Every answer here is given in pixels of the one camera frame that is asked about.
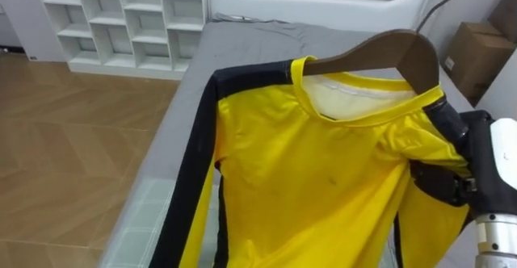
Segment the cardboard box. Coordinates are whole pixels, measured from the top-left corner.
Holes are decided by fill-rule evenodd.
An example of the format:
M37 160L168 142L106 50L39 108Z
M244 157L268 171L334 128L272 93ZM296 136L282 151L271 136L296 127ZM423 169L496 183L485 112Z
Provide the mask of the cardboard box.
M508 40L517 43L517 0L501 0L489 21Z
M515 49L500 31L484 23L462 23L442 66L460 92L476 105Z

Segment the metal cylinder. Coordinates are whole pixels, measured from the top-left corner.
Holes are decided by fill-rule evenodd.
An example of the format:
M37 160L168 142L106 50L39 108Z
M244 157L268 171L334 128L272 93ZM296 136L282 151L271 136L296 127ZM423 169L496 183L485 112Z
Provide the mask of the metal cylinder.
M486 214L476 223L476 268L517 268L517 216Z
M502 254L481 254L476 257L476 268L517 268L517 258Z

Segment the shirt sleeve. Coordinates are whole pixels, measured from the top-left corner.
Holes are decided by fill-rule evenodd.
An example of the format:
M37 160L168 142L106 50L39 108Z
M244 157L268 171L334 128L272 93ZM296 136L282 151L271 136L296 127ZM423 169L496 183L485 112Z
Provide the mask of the shirt sleeve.
M454 144L462 132L458 119L444 101L401 118L389 140L394 151L407 159L467 175L467 162ZM433 199L409 181L395 219L399 268L435 267L460 235L468 212L467 206L453 207Z
M149 267L197 267L212 194L214 162L220 156L217 89L206 85L183 155L174 193Z

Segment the wooden hanger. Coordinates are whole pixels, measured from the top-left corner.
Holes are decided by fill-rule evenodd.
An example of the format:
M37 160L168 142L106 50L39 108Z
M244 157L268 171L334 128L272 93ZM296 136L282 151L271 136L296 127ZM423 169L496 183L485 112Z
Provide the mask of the wooden hanger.
M439 84L439 61L433 44L419 32L429 17L448 1L434 6L416 31L385 31L341 55L307 61L304 75L397 68L416 94L425 93Z

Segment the yellow shirt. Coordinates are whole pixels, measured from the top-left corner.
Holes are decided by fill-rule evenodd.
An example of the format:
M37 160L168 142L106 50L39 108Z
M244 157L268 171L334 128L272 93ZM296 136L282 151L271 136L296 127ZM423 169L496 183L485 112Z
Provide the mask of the yellow shirt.
M467 207L412 182L409 159L466 166L428 115L439 86L350 73L303 77L306 57L214 73L151 266L197 267L220 167L215 267L377 267L395 221L399 266L433 267Z

